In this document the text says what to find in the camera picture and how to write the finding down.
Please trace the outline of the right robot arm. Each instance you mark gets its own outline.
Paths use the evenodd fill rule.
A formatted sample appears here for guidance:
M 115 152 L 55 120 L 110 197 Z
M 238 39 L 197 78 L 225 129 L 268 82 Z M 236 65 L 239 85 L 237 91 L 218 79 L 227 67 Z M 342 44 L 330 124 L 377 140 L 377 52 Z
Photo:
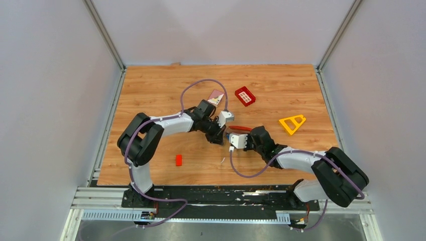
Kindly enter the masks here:
M 274 142 L 263 126 L 247 135 L 244 151 L 255 151 L 269 167 L 294 169 L 315 175 L 314 180 L 296 181 L 287 195 L 292 209 L 301 209 L 307 202 L 329 199 L 340 207 L 348 207 L 355 199 L 364 199 L 363 189 L 368 176 L 340 148 L 310 152 Z

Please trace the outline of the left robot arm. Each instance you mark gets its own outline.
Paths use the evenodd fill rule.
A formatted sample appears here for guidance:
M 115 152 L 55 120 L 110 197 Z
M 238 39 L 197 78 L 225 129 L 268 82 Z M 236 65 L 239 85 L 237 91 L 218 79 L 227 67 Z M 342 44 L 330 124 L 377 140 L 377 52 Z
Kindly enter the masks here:
M 135 115 L 118 138 L 120 149 L 128 165 L 130 185 L 136 191 L 134 200 L 141 207 L 149 207 L 154 201 L 153 181 L 149 162 L 154 157 L 160 140 L 178 133 L 200 131 L 211 144 L 224 144 L 226 123 L 234 120 L 234 115 L 223 110 L 214 116 L 216 107 L 206 100 L 198 106 L 184 109 L 167 116 L 147 116 L 141 112 Z

